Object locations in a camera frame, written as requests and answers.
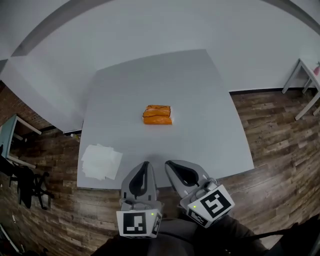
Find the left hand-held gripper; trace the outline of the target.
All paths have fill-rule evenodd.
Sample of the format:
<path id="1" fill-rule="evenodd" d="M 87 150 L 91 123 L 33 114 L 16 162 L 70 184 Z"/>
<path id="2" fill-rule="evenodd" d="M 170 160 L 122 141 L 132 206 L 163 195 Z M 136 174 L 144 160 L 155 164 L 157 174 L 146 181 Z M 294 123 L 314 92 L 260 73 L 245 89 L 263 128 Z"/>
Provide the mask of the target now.
<path id="1" fill-rule="evenodd" d="M 163 204 L 156 201 L 156 178 L 150 162 L 144 161 L 130 171 L 122 182 L 121 195 L 124 199 L 116 212 L 119 235 L 131 239 L 156 238 Z"/>

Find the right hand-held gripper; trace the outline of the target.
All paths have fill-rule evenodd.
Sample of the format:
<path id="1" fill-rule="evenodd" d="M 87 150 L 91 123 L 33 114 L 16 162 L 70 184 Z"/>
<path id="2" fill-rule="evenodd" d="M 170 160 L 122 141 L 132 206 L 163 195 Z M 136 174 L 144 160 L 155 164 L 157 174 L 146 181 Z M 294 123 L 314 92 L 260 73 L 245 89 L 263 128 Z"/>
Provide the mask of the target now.
<path id="1" fill-rule="evenodd" d="M 200 185 L 202 178 L 209 176 L 198 164 L 185 160 L 165 162 L 168 179 L 182 198 L 180 205 L 186 215 L 204 228 L 208 228 L 224 218 L 235 206 L 235 202 L 222 184 L 209 178 Z"/>

